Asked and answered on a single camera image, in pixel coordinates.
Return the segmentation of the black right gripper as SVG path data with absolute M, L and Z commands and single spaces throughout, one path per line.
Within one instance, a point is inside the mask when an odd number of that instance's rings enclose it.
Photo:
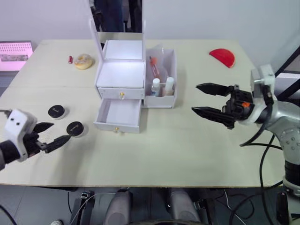
M 236 121 L 246 120 L 252 113 L 255 104 L 251 92 L 239 89 L 239 85 L 223 86 L 215 83 L 202 83 L 196 88 L 205 94 L 219 95 L 230 99 L 222 107 L 222 111 L 211 107 L 191 107 L 198 116 L 221 123 L 228 129 L 233 129 Z

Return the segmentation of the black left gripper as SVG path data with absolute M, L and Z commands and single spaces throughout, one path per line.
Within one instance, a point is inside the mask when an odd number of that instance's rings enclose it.
M 30 158 L 36 154 L 38 154 L 41 150 L 44 150 L 46 154 L 62 147 L 64 144 L 66 144 L 71 136 L 70 135 L 62 135 L 56 139 L 54 139 L 53 142 L 46 144 L 45 142 L 40 142 L 39 139 L 39 133 L 42 133 L 52 127 L 54 124 L 50 122 L 40 122 L 37 123 L 34 127 L 34 132 L 30 134 L 26 134 L 23 137 L 23 143 L 25 146 L 25 149 L 27 151 L 27 158 Z

